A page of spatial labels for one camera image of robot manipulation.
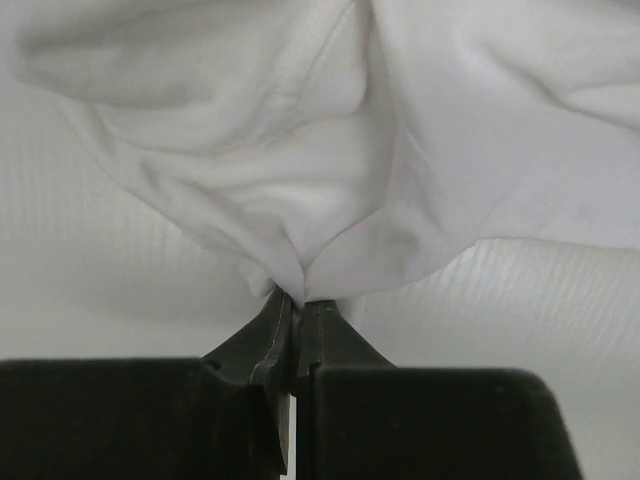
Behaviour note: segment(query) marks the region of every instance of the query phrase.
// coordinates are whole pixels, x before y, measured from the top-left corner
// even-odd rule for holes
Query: white cloth
[[[7,5],[14,74],[256,291],[391,288],[478,238],[640,248],[636,2]]]
[[[54,98],[0,65],[0,357],[210,351],[262,299],[96,168]],[[637,480],[639,284],[638,252],[484,240],[350,318],[401,365],[535,372],[585,478]]]

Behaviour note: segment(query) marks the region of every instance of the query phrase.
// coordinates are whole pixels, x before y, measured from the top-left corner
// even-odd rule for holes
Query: white fabric
[[[9,8],[17,77],[256,291],[391,288],[479,238],[640,247],[637,3]]]
[[[202,355],[261,305],[221,258],[119,189],[52,96],[0,68],[0,359]],[[637,252],[484,240],[350,318],[400,364],[536,372],[586,479],[637,480],[638,285]]]

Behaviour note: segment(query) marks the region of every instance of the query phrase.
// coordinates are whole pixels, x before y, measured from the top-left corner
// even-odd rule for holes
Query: wrinkled fabric
[[[640,5],[12,0],[8,65],[256,293],[400,286],[479,238],[640,248]]]

